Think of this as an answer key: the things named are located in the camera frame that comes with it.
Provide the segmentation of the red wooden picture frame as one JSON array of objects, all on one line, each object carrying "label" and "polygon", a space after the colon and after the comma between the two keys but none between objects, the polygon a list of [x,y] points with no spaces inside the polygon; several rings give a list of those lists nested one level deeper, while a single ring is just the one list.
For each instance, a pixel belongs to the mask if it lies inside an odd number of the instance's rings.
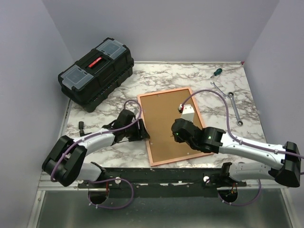
[{"label": "red wooden picture frame", "polygon": [[192,93],[190,87],[183,87],[138,95],[142,119],[150,136],[146,144],[152,167],[212,155],[175,142],[172,135],[171,126],[181,117],[178,106]]}]

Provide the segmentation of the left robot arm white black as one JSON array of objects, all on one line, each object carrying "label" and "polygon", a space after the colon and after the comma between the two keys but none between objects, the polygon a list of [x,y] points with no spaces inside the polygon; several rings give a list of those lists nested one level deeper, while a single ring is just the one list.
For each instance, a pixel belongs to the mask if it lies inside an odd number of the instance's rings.
[{"label": "left robot arm white black", "polygon": [[85,157],[99,149],[128,141],[143,141],[150,138],[142,119],[123,109],[117,119],[95,132],[78,138],[60,137],[42,164],[42,170],[50,175],[52,182],[64,187],[74,181],[89,181],[94,187],[105,183],[105,171],[95,162],[85,163]]}]

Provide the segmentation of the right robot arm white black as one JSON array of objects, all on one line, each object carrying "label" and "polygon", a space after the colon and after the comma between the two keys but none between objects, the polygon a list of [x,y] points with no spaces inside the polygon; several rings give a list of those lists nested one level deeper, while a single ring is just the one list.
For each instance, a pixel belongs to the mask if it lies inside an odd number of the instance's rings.
[{"label": "right robot arm white black", "polygon": [[232,164],[219,173],[218,180],[224,186],[248,179],[275,180],[278,184],[297,188],[300,186],[301,159],[294,142],[284,145],[261,143],[243,139],[222,129],[200,129],[182,118],[171,127],[174,140],[186,143],[191,149],[203,153],[237,155],[252,160],[249,164]]}]

